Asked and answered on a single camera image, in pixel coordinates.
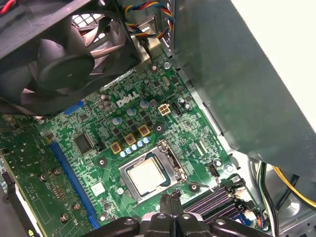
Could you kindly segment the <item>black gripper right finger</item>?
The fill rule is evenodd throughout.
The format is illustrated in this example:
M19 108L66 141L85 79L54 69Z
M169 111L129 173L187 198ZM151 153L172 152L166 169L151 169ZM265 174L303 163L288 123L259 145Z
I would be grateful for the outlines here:
M267 237L268 234L226 217L213 217L209 224L199 220L199 215L184 212L181 191L171 193L175 201L175 228L180 237Z

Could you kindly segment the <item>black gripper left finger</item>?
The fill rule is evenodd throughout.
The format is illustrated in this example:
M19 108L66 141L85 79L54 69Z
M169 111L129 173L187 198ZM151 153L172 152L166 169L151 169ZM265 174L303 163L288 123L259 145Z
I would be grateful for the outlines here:
M160 212L150 212L141 221L134 217L121 217L96 230L86 237L171 237L173 235L173 204L175 195L163 194Z

